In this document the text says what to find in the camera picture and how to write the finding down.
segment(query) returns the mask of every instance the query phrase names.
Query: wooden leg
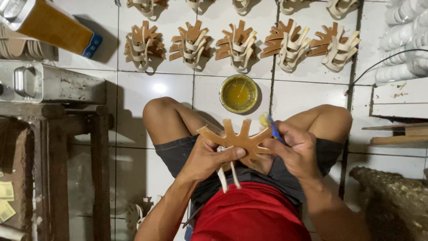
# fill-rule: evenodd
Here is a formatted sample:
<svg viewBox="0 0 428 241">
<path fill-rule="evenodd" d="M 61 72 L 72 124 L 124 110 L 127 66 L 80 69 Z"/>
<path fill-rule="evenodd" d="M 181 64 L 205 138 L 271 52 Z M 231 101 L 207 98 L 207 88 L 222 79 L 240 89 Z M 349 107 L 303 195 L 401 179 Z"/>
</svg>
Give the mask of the wooden leg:
<svg viewBox="0 0 428 241">
<path fill-rule="evenodd" d="M 48 121 L 49 194 L 51 235 L 54 240 L 70 240 L 67 188 L 67 132 L 63 121 Z"/>
<path fill-rule="evenodd" d="M 110 185 L 108 115 L 91 116 L 92 181 L 95 188 L 93 231 L 95 241 L 110 241 Z"/>
<path fill-rule="evenodd" d="M 36 196 L 37 240 L 51 240 L 49 229 L 48 121 L 32 120 L 32 122 L 34 132 L 33 176 Z"/>
</svg>

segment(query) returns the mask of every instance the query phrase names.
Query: man's leg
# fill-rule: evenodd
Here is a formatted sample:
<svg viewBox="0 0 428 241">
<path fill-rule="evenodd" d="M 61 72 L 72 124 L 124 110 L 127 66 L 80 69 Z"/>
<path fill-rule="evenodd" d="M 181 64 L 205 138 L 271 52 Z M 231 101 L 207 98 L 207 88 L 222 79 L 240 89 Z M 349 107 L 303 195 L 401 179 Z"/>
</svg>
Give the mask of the man's leg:
<svg viewBox="0 0 428 241">
<path fill-rule="evenodd" d="M 323 176 L 327 175 L 341 154 L 351 130 L 352 117 L 349 111 L 338 106 L 320 105 L 296 114 L 286 122 L 317 137 L 318 168 Z M 275 158 L 269 176 L 286 191 L 293 203 L 305 201 L 300 183 L 288 172 L 280 157 Z"/>
<path fill-rule="evenodd" d="M 154 145 L 165 144 L 187 136 L 205 125 L 215 133 L 221 129 L 170 97 L 149 101 L 143 110 L 143 122 Z"/>
<path fill-rule="evenodd" d="M 176 178 L 186 163 L 196 142 L 197 130 L 207 126 L 214 133 L 222 130 L 176 100 L 162 97 L 144 107 L 143 121 L 171 175 Z M 217 174 L 201 182 L 192 195 L 195 207 L 200 207 L 221 188 Z"/>
<path fill-rule="evenodd" d="M 298 113 L 287 123 L 313 133 L 317 138 L 344 144 L 352 126 L 350 112 L 334 105 L 319 105 Z"/>
</svg>

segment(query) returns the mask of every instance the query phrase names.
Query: man's left hand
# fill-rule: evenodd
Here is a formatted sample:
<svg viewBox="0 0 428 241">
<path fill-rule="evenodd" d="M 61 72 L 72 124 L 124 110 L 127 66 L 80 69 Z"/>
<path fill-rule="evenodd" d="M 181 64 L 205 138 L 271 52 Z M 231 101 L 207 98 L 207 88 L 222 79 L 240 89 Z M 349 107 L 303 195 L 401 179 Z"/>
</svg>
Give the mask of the man's left hand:
<svg viewBox="0 0 428 241">
<path fill-rule="evenodd" d="M 221 152 L 217 152 L 217 147 L 218 144 L 199 136 L 180 174 L 190 181 L 201 182 L 219 169 L 221 164 L 238 160 L 246 154 L 245 149 L 240 147 Z"/>
</svg>

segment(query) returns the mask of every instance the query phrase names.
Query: blue brush handle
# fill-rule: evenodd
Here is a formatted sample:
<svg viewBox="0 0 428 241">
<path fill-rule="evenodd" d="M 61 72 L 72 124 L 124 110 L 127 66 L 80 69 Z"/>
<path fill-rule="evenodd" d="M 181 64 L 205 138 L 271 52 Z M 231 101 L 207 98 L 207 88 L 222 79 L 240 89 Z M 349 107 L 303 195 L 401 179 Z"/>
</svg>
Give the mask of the blue brush handle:
<svg viewBox="0 0 428 241">
<path fill-rule="evenodd" d="M 278 141 L 280 141 L 281 143 L 283 143 L 284 145 L 286 145 L 285 141 L 281 138 L 281 136 L 279 135 L 279 131 L 275 126 L 275 122 L 273 121 L 272 117 L 270 116 L 270 114 L 267 115 L 267 118 L 270 121 L 270 127 L 272 128 L 272 136 L 277 139 Z"/>
</svg>

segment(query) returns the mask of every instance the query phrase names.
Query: metal bowl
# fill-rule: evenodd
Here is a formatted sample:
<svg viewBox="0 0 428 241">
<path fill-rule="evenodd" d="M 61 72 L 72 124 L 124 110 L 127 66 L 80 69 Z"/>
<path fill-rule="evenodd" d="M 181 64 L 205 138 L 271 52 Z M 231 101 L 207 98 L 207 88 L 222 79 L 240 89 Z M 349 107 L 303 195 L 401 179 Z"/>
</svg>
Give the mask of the metal bowl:
<svg viewBox="0 0 428 241">
<path fill-rule="evenodd" d="M 246 88 L 248 98 L 243 103 L 234 103 L 228 97 L 228 93 L 235 84 L 244 84 L 244 88 Z M 223 82 L 220 87 L 219 96 L 220 102 L 226 110 L 236 114 L 242 114 L 254 107 L 257 102 L 257 98 L 259 97 L 259 91 L 257 84 L 250 77 L 239 74 L 232 75 Z"/>
</svg>

